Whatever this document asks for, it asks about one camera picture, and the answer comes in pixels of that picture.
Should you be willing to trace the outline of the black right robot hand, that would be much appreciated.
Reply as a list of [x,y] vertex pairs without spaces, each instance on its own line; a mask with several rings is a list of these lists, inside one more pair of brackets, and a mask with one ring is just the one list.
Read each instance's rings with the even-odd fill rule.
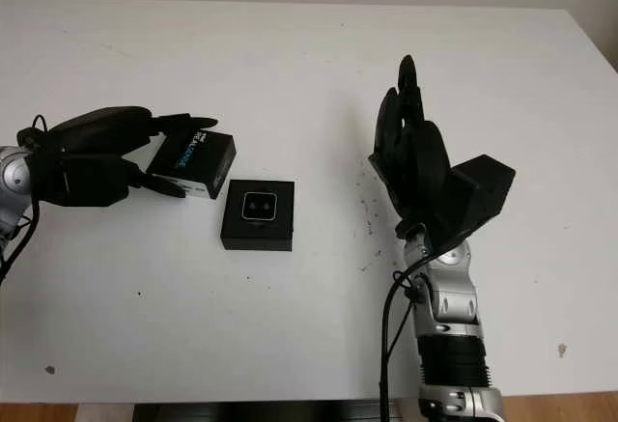
[[397,85],[380,104],[369,161],[400,216],[398,238],[408,239],[438,224],[437,205],[451,165],[439,128],[425,117],[409,54],[399,66]]

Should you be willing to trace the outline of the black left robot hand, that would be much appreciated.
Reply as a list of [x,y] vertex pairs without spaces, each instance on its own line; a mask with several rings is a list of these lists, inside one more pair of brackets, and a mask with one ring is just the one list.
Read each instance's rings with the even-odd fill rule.
[[125,199],[132,187],[183,198],[180,186],[142,171],[124,155],[160,133],[216,124],[216,119],[188,113],[155,117],[146,107],[112,106],[52,128],[27,127],[17,134],[17,143],[29,152],[25,161],[34,200],[61,207],[108,207]]

